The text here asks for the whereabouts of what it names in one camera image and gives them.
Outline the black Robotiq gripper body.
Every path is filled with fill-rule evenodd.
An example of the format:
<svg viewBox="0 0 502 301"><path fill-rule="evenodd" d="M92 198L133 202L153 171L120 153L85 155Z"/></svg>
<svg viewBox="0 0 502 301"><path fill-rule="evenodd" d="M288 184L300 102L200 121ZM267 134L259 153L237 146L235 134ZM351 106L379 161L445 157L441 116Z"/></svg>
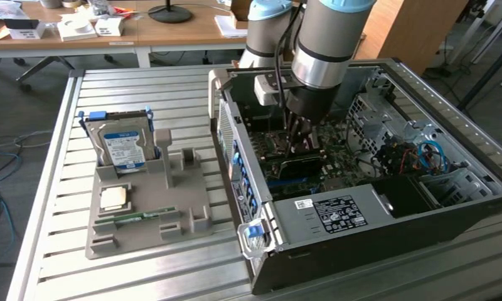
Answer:
<svg viewBox="0 0 502 301"><path fill-rule="evenodd" d="M307 86L291 88L286 104L290 114L311 123L320 123L331 110L338 91L339 85L327 89Z"/></svg>

